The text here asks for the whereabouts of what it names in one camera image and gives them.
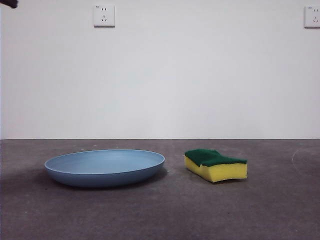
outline gray floor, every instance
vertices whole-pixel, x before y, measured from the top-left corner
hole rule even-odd
[[[248,160],[248,179],[210,183],[184,152]],[[88,150],[166,157],[149,180],[82,189],[51,180],[44,162]],[[2,240],[318,240],[320,140],[3,140]]]

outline kitchen sponge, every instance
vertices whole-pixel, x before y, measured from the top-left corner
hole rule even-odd
[[[187,169],[210,182],[246,179],[247,160],[221,155],[216,150],[194,149],[184,153]]]

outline plate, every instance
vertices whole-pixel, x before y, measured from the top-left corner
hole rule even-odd
[[[54,157],[44,166],[59,183],[84,188],[133,184],[153,176],[165,162],[159,153],[134,149],[82,151]]]

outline electrical outlet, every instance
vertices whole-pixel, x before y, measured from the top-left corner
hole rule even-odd
[[[304,8],[304,27],[306,29],[320,29],[320,5]]]
[[[115,26],[115,5],[104,4],[93,7],[93,25],[95,27]]]

